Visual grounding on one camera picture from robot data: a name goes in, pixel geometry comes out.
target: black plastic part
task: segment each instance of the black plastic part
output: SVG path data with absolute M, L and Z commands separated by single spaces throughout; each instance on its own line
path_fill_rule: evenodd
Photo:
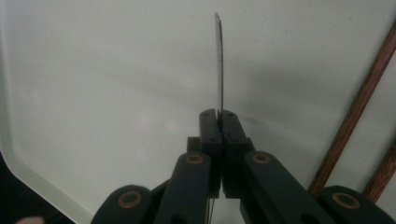
M 249 145 L 238 117 L 233 112 L 223 110 L 221 132 L 225 147 L 222 177 L 224 194 L 226 198 L 240 198 L 243 184 L 241 164 L 252 147 Z
M 208 109 L 202 112 L 199 116 L 199 123 L 200 149 L 209 155 L 211 160 L 209 197 L 218 198 L 221 183 L 223 148 L 222 136 L 216 119 L 216 110 Z
M 335 223 L 273 155 L 249 152 L 244 174 L 270 223 Z
M 155 224 L 203 224 L 209 191 L 210 158 L 201 152 L 181 155 L 169 179 Z
M 92 224 L 147 223 L 150 202 L 148 189 L 134 185 L 122 187 L 108 196 Z
M 199 137 L 187 137 L 187 152 L 201 151 Z
M 239 209 L 246 224 L 269 224 L 264 212 L 257 203 L 241 200 Z
M 341 224 L 395 224 L 378 206 L 355 190 L 333 186 L 322 190 L 318 203 Z

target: metal blade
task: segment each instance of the metal blade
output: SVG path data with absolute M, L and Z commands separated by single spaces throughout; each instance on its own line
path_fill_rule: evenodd
M 221 20 L 219 14 L 215 12 L 216 22 L 216 47 L 218 51 L 218 121 L 221 124 L 221 114 L 223 110 L 223 93 L 224 93 L 224 63 L 223 63 L 223 45 Z

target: wire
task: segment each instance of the wire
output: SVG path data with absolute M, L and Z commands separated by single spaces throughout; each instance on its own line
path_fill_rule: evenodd
M 210 211 L 210 219 L 209 219 L 209 224 L 212 222 L 212 215 L 213 215 L 213 208 L 215 207 L 215 199 L 212 201 L 212 209 Z

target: white surface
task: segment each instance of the white surface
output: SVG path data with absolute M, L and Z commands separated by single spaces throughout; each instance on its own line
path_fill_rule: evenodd
M 225 108 L 306 188 L 396 17 L 393 0 L 0 8 L 2 150 L 14 174 L 78 223 L 118 187 L 161 184 L 198 135 L 198 114 L 216 106 L 215 11 Z M 395 73 L 393 59 L 329 185 L 362 190 L 390 146 Z M 393 218 L 395 198 L 393 178 L 378 202 Z M 212 223 L 242 223 L 238 201 L 217 201 Z

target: white tray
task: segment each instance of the white tray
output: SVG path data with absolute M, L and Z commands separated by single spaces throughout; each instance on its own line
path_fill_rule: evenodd
M 384 1 L 6 1 L 1 141 L 11 171 L 78 223 L 114 189 L 170 177 L 198 114 L 225 108 L 308 187 L 394 18 Z M 362 190 L 394 140 L 396 60 L 329 185 Z M 396 218 L 396 178 L 378 205 Z M 237 200 L 212 223 L 242 223 Z

